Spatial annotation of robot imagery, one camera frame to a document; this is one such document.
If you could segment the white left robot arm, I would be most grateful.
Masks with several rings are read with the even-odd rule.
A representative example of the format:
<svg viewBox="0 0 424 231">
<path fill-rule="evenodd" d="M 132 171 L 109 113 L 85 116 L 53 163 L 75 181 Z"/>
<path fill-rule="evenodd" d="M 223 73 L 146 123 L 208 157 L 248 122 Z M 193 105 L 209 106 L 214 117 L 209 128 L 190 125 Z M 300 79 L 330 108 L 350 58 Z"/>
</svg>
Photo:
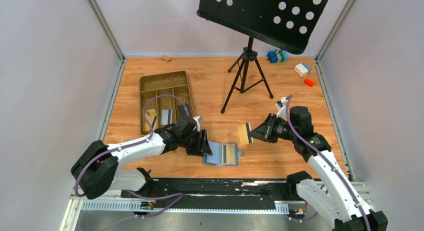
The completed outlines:
<svg viewBox="0 0 424 231">
<path fill-rule="evenodd" d="M 70 169 L 75 178 L 75 195 L 96 199 L 108 191 L 138 192 L 152 177 L 143 168 L 123 169 L 124 166 L 150 156 L 159 156 L 184 148 L 189 156 L 213 154 L 207 131 L 200 128 L 201 116 L 185 115 L 177 123 L 154 130 L 149 135 L 127 142 L 104 144 L 92 142 Z"/>
</svg>

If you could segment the blue leather card holder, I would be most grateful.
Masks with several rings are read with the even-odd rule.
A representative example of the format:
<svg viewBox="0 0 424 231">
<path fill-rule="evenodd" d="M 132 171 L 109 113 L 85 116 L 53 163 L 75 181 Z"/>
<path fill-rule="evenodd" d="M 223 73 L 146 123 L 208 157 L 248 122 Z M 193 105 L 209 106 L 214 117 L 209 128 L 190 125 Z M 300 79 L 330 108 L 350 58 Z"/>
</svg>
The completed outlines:
<svg viewBox="0 0 424 231">
<path fill-rule="evenodd" d="M 203 163 L 213 166 L 237 166 L 243 154 L 236 143 L 208 142 L 212 155 L 205 155 Z"/>
</svg>

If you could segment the silver credit card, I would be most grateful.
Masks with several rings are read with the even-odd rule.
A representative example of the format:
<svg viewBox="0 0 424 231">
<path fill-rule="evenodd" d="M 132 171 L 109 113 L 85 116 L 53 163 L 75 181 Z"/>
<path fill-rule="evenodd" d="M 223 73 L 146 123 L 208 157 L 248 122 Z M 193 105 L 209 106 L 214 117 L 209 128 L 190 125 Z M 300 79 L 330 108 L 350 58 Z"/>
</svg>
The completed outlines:
<svg viewBox="0 0 424 231">
<path fill-rule="evenodd" d="M 172 109 L 163 109 L 161 111 L 160 124 L 166 126 L 171 124 L 173 121 L 173 110 Z"/>
</svg>

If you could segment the gold credit card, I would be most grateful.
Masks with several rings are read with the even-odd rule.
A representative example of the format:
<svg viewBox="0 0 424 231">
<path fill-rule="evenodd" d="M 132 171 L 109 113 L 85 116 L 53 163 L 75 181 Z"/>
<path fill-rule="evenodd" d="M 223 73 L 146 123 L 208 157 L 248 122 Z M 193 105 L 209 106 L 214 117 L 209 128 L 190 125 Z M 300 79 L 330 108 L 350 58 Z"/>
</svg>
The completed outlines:
<svg viewBox="0 0 424 231">
<path fill-rule="evenodd" d="M 157 111 L 152 108 L 152 109 L 147 109 L 145 111 L 145 117 L 146 117 L 146 121 L 143 121 L 143 129 L 142 131 L 144 133 L 149 133 L 151 130 L 155 130 L 158 128 L 158 115 L 157 115 Z"/>
</svg>

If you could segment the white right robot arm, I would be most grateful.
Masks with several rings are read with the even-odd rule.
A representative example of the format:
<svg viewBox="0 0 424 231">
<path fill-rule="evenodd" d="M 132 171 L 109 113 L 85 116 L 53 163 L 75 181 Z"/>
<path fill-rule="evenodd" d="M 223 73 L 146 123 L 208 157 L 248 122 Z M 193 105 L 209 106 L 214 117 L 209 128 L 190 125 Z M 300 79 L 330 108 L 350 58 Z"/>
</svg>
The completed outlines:
<svg viewBox="0 0 424 231">
<path fill-rule="evenodd" d="M 388 218 L 374 211 L 359 195 L 331 151 L 327 140 L 314 131 L 312 116 L 305 106 L 290 108 L 285 118 L 270 113 L 258 127 L 250 123 L 239 126 L 239 134 L 251 143 L 254 139 L 276 143 L 291 141 L 295 151 L 319 175 L 321 188 L 306 172 L 287 176 L 289 192 L 308 202 L 333 231 L 385 231 Z"/>
</svg>

